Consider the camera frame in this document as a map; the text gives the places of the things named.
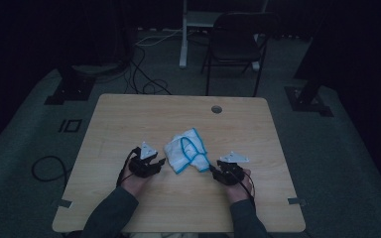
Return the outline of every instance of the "hand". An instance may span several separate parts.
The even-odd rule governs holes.
[[[128,165],[126,165],[125,167],[125,172],[122,177],[122,179],[124,180],[122,181],[120,186],[122,186],[133,196],[137,197],[139,193],[141,193],[141,190],[144,188],[147,181],[152,177],[140,178],[135,175],[132,175],[132,172],[129,170],[129,163],[131,163],[130,160],[128,162]]]
[[[251,172],[250,170],[246,169],[243,169],[243,172],[247,175],[244,176],[242,183],[246,186],[249,192],[252,192],[252,184],[249,181],[249,176]],[[249,194],[247,194],[246,190],[240,183],[235,185],[225,185],[224,188],[225,192],[227,193],[228,201],[230,202],[230,204],[236,201],[249,199]]]

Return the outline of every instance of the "forearm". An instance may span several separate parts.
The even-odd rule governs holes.
[[[137,206],[131,193],[117,187],[91,213],[81,238],[118,237]]]
[[[234,238],[267,238],[265,226],[256,216],[249,199],[234,202],[230,206]]]

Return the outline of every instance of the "desk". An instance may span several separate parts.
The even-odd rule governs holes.
[[[264,0],[261,6],[261,12],[265,12],[269,0]],[[182,47],[179,67],[186,68],[188,64],[188,27],[206,27],[211,28],[215,20],[221,15],[218,12],[197,12],[188,11],[188,0],[184,0],[184,11],[182,16]],[[259,70],[259,62],[253,62],[254,70]]]
[[[222,112],[215,114],[211,107]],[[247,156],[258,217],[270,232],[299,232],[305,221],[265,99],[164,95],[100,96],[71,173],[54,230],[81,230],[115,187],[129,152],[145,141],[164,157],[174,135],[195,127],[212,164],[230,151]],[[232,232],[228,201],[210,172],[188,167],[176,175],[166,163],[139,197],[124,232]]]

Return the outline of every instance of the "white cloth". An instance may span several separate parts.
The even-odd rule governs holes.
[[[176,174],[182,172],[188,165],[195,166],[200,172],[209,170],[206,149],[195,128],[176,135],[164,150]]]

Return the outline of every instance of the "white table leg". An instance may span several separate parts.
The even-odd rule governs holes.
[[[181,48],[181,58],[179,59],[179,68],[187,67],[188,59],[188,1],[184,0],[184,13],[182,19],[182,48]]]

